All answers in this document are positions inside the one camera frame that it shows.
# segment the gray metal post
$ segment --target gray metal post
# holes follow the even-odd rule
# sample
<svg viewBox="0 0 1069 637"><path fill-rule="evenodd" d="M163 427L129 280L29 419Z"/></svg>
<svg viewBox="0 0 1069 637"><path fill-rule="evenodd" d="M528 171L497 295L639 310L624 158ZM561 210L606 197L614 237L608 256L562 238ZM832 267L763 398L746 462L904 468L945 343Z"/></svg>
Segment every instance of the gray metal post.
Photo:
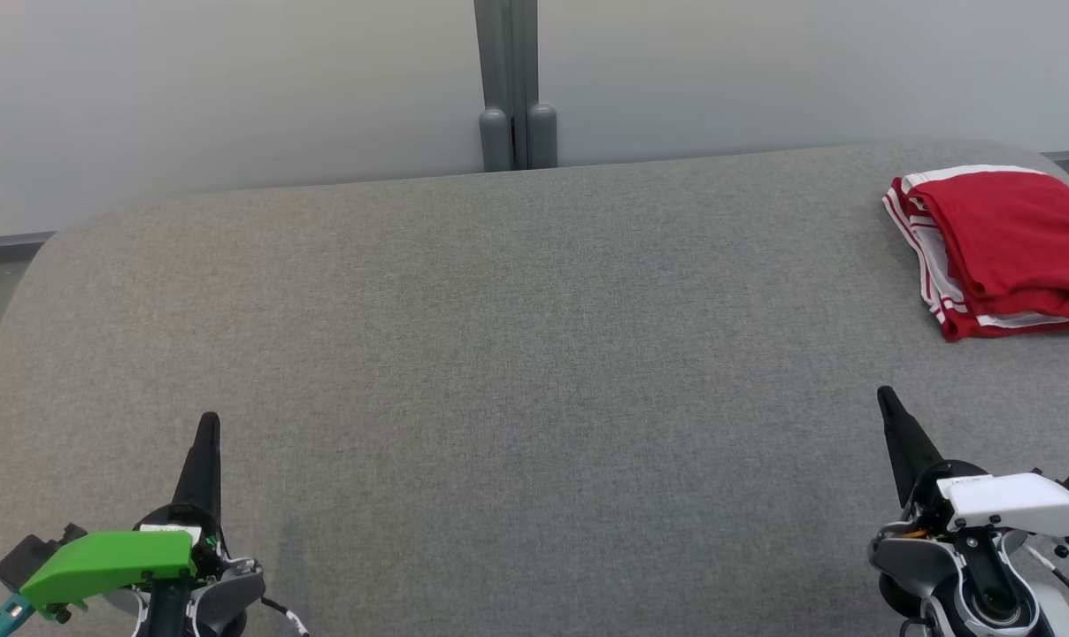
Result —
<svg viewBox="0 0 1069 637"><path fill-rule="evenodd" d="M538 2L475 0L475 5L485 105L483 169L554 168L558 113L538 100ZM509 161L502 161L503 147Z"/></svg>

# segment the gray sofa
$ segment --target gray sofa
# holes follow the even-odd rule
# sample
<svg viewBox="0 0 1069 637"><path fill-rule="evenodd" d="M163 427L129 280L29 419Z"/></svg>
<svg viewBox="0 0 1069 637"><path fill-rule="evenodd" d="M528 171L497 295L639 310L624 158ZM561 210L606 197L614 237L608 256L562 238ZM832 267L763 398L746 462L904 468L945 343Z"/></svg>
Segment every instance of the gray sofa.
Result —
<svg viewBox="0 0 1069 637"><path fill-rule="evenodd" d="M945 455L1069 471L1069 333L944 342L880 205L960 162L1065 177L913 142L203 195L62 231L0 329L0 557L130 527L215 410L229 543L320 636L894 636L866 563L898 516L880 384ZM26 632L131 628L94 604ZM288 630L251 609L248 635Z"/></svg>

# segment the folded red shirt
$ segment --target folded red shirt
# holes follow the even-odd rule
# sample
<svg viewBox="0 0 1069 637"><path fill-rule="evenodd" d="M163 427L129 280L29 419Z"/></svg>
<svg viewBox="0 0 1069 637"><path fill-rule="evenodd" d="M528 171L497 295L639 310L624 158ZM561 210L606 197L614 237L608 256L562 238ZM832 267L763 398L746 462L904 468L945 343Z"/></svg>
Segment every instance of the folded red shirt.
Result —
<svg viewBox="0 0 1069 637"><path fill-rule="evenodd" d="M1069 186L962 166L896 178L885 205L948 340L1069 329Z"/></svg>

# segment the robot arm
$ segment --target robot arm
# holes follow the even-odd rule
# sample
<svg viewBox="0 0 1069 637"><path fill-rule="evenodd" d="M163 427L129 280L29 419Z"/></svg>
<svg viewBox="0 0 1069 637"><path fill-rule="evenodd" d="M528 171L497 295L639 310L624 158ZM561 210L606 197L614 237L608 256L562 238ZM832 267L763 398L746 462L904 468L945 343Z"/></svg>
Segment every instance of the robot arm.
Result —
<svg viewBox="0 0 1069 637"><path fill-rule="evenodd" d="M106 596L137 613L135 637L239 637L255 601L295 613L264 597L263 568L231 557L219 525L219 418L202 416L184 460L173 500L143 517L134 531L87 533L66 527L60 541L26 537L1 562L0 581L13 596L0 608L0 637L33 612L65 624L69 606Z"/></svg>
<svg viewBox="0 0 1069 637"><path fill-rule="evenodd" d="M1034 535L1069 557L1069 480L1037 469L995 477L944 460L892 388L880 388L878 402L903 512L871 541L869 560L882 572L882 596L910 618L904 630L915 622L940 637L1069 637L1065 600L1028 584L1010 561Z"/></svg>

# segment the white cable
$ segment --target white cable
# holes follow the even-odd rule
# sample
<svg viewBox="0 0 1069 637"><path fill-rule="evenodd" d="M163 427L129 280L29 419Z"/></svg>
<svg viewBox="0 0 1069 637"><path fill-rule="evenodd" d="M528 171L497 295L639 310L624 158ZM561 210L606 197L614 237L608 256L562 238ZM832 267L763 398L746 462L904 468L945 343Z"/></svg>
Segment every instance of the white cable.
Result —
<svg viewBox="0 0 1069 637"><path fill-rule="evenodd" d="M303 625L303 620L299 619L299 616L296 616L296 613L292 613L291 611L286 611L286 619L291 620L291 623L294 624L295 628L299 631L300 636L311 637L311 632L307 630L307 626Z"/></svg>
<svg viewBox="0 0 1069 637"><path fill-rule="evenodd" d="M1057 570L1056 565L1053 565L1052 561L1050 561L1050 560L1045 559L1044 557L1042 557L1041 553L1038 553L1034 547L1027 547L1026 551L1028 554L1031 554L1031 556L1035 560L1040 561L1041 565L1044 565L1044 568L1048 568L1050 570Z"/></svg>

